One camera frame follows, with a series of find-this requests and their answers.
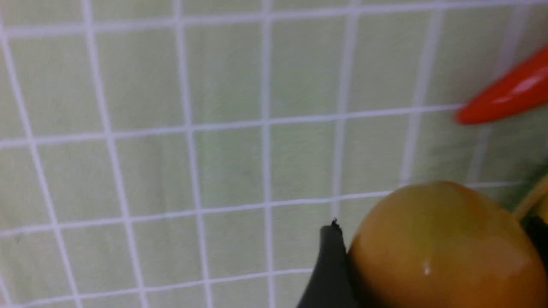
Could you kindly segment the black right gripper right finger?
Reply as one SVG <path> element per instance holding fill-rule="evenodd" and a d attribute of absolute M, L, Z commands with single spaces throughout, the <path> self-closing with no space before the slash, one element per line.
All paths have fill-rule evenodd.
<path fill-rule="evenodd" d="M 548 274 L 548 225 L 538 215 L 527 216 L 522 226 L 540 255 L 544 271 Z"/>

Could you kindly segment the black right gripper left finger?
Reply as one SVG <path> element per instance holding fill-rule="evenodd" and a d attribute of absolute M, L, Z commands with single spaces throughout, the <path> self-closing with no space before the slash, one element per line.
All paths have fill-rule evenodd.
<path fill-rule="evenodd" d="M 320 228 L 319 252 L 298 308 L 358 308 L 343 231 L 336 219 Z"/>

